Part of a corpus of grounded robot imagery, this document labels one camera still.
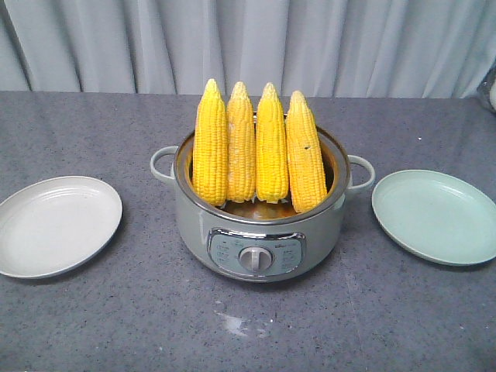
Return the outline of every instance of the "pot rim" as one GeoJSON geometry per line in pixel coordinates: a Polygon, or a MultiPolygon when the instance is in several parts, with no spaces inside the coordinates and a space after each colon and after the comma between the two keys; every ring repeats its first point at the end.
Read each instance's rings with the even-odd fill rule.
{"type": "Polygon", "coordinates": [[[192,159],[193,139],[195,137],[195,131],[186,136],[184,141],[178,147],[174,156],[173,167],[177,186],[193,204],[197,205],[204,212],[233,222],[241,222],[258,226],[278,226],[298,222],[317,216],[323,213],[328,208],[331,208],[335,203],[338,202],[339,198],[344,194],[350,182],[350,161],[343,145],[333,135],[320,128],[319,126],[317,126],[317,132],[319,135],[319,139],[321,140],[321,146],[324,145],[327,147],[334,147],[334,149],[328,148],[328,150],[334,156],[337,163],[338,179],[337,182],[333,181],[332,186],[325,199],[319,205],[307,212],[298,213],[289,217],[281,217],[278,219],[250,219],[247,217],[242,217],[225,212],[222,209],[216,208],[201,199],[194,191],[191,179],[189,177],[189,165],[191,164],[192,159]]]}

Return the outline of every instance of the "control panel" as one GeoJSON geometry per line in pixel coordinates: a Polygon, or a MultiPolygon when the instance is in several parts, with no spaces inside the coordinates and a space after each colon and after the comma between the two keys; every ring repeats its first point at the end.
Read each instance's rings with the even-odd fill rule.
{"type": "Polygon", "coordinates": [[[305,236],[299,232],[267,235],[212,229],[208,236],[208,255],[218,267],[250,277],[293,271],[304,250],[305,236]]]}

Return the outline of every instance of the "corn tip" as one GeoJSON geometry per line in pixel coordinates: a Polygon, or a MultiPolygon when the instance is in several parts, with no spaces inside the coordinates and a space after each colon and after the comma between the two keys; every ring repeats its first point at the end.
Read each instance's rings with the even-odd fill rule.
{"type": "Polygon", "coordinates": [[[263,88],[263,93],[262,97],[271,97],[271,96],[276,96],[277,97],[277,90],[274,84],[271,82],[268,82],[265,84],[265,87],[263,88]]]}
{"type": "Polygon", "coordinates": [[[301,93],[300,91],[294,91],[293,94],[291,95],[291,99],[289,101],[289,105],[291,105],[291,103],[304,103],[306,104],[306,99],[305,99],[305,96],[303,95],[303,93],[301,93]]]}
{"type": "Polygon", "coordinates": [[[217,81],[215,81],[214,78],[210,78],[207,81],[207,84],[205,85],[205,93],[210,92],[210,91],[220,93],[219,86],[217,85],[217,81]]]}
{"type": "Polygon", "coordinates": [[[231,98],[245,98],[248,96],[248,91],[246,89],[245,83],[238,81],[234,84],[232,89],[231,98]]]}

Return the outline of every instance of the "pot handle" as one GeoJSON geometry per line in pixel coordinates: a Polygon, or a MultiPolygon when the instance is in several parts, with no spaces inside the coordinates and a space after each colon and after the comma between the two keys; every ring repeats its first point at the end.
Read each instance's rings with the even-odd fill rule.
{"type": "Polygon", "coordinates": [[[375,181],[375,169],[374,167],[372,167],[372,164],[369,163],[368,160],[365,160],[362,157],[357,157],[355,155],[348,155],[348,160],[350,161],[351,164],[356,164],[356,165],[360,165],[361,167],[364,167],[370,174],[368,181],[353,186],[353,176],[350,172],[350,184],[346,189],[346,197],[350,200],[354,198],[355,195],[358,194],[359,192],[368,190],[369,188],[372,187],[372,184],[374,184],[375,181]]]}
{"type": "Polygon", "coordinates": [[[177,151],[177,148],[178,146],[164,147],[163,149],[158,150],[150,159],[150,169],[152,171],[153,176],[157,180],[160,180],[172,187],[175,185],[176,182],[176,177],[174,176],[174,164],[170,166],[170,175],[168,176],[166,174],[159,172],[155,168],[155,164],[161,157],[164,157],[165,155],[174,155],[177,151]]]}

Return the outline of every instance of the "stainless steel inner pot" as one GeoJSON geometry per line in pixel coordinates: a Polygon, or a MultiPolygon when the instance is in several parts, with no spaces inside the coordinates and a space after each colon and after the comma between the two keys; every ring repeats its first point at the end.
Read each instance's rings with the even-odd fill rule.
{"type": "Polygon", "coordinates": [[[318,215],[322,210],[334,204],[346,190],[350,182],[350,162],[343,146],[336,139],[323,129],[317,128],[317,130],[328,193],[325,200],[311,211],[297,214],[291,203],[291,194],[277,204],[255,199],[244,203],[228,201],[222,207],[216,208],[203,201],[197,196],[191,184],[194,133],[186,138],[176,152],[174,174],[178,186],[199,208],[225,219],[261,225],[278,225],[318,215]]]}

